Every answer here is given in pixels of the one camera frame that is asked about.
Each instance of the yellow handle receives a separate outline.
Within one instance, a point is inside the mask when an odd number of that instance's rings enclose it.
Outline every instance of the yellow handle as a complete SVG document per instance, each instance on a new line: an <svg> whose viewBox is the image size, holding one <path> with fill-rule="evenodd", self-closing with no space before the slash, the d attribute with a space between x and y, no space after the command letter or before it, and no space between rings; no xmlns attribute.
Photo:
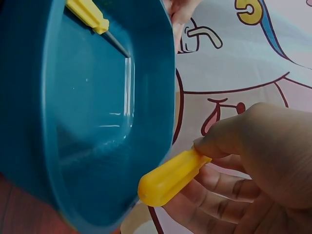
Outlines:
<svg viewBox="0 0 312 234"><path fill-rule="evenodd" d="M182 152L141 178L137 192L140 200L152 207L165 205L210 161L193 149Z"/></svg>
<svg viewBox="0 0 312 234"><path fill-rule="evenodd" d="M67 0L66 6L96 33L108 31L109 21L103 18L102 12L92 0Z"/></svg>

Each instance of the red outline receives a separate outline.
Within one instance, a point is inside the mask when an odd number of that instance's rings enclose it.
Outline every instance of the red outline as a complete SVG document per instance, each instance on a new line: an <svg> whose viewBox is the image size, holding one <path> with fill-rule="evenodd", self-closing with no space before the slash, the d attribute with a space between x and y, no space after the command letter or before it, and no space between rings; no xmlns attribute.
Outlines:
<svg viewBox="0 0 312 234"><path fill-rule="evenodd" d="M285 98L285 95L283 94L283 91L282 91L282 89L281 89L281 87L279 87L279 85L275 82L274 83L275 84L275 86L277 87L277 89L278 89L278 91L279 91L279 94L282 96L282 99L283 99L283 101L284 101L284 104L285 104L285 107L289 107L289 105L288 105L288 102L287 102L287 100L286 100L286 98Z"/></svg>
<svg viewBox="0 0 312 234"><path fill-rule="evenodd" d="M178 118L177 118L177 123L176 123L176 128L175 128L175 133L174 133L172 144L175 143L177 137L179 136L181 126L182 126L183 110L184 110L183 84L182 84L182 79L181 79L180 73L177 69L175 70L175 76L176 76L177 82L179 84L179 89L180 89L180 108L179 108L179 112L178 112Z"/></svg>
<svg viewBox="0 0 312 234"><path fill-rule="evenodd" d="M216 123L217 123L221 117L221 107L220 107L219 103L216 103L214 110L212 111L212 113L206 118L206 120L202 124L202 126L200 128L200 133L202 136L206 135L206 126L215 114L216 114Z"/></svg>
<svg viewBox="0 0 312 234"><path fill-rule="evenodd" d="M157 214L156 214L156 211L155 211L155 209L153 208L153 207L148 207L148 210L149 210L149 212L150 212L150 215L151 215L151 217L152 217L152 220L153 220L153 222L154 222L154 225L155 225L155 227L156 227L156 230L157 230L157 232L158 232L158 234L164 234L164 231L163 231L163 229L162 229L162 227L161 227L161 224L160 224L160 222L159 222L159 219L158 219L158 217L157 217Z"/></svg>
<svg viewBox="0 0 312 234"><path fill-rule="evenodd" d="M244 89L234 89L234 90L227 90L227 91L208 91L208 92L194 92L194 91L184 91L184 94L229 94L229 93L236 93L236 92L241 92L241 91L248 91L251 89L256 89L256 88L260 88L260 87L264 87L266 85L269 84L273 84L275 82L280 81L281 79L286 79L286 76L289 75L290 72L287 72L286 74L282 75L280 78L270 81L268 83L264 83L264 84L260 84L260 85L256 85L253 87L249 87L249 88L244 88Z"/></svg>

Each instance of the metal pin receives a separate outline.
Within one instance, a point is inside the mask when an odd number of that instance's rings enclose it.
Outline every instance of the metal pin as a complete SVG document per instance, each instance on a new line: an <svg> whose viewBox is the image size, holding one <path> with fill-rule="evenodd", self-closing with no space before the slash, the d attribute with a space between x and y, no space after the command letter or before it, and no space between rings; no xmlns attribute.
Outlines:
<svg viewBox="0 0 312 234"><path fill-rule="evenodd" d="M119 41L109 32L107 31L106 33L104 33L106 35L106 37L111 41L112 44L115 45L115 47L126 57L126 58L130 58L130 54L128 53L128 51L119 43Z"/></svg>

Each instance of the hand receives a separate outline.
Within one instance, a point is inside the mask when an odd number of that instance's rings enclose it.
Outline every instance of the hand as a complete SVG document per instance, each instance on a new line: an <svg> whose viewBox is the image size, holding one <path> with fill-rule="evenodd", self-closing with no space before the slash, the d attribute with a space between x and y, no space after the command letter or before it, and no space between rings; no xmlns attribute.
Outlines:
<svg viewBox="0 0 312 234"><path fill-rule="evenodd" d="M163 0L172 22L176 53L179 48L184 24L191 19L194 10L201 1L202 0Z"/></svg>
<svg viewBox="0 0 312 234"><path fill-rule="evenodd" d="M252 179L204 166L164 206L176 222L194 234L312 233L312 113L259 103L194 147Z"/></svg>

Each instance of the brown surface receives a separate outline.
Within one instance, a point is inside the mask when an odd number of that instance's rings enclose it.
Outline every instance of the brown surface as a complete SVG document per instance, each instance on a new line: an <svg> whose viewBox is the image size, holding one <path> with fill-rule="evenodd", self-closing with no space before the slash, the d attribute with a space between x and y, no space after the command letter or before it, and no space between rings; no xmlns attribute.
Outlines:
<svg viewBox="0 0 312 234"><path fill-rule="evenodd" d="M0 234L78 234L47 204L0 174Z"/></svg>

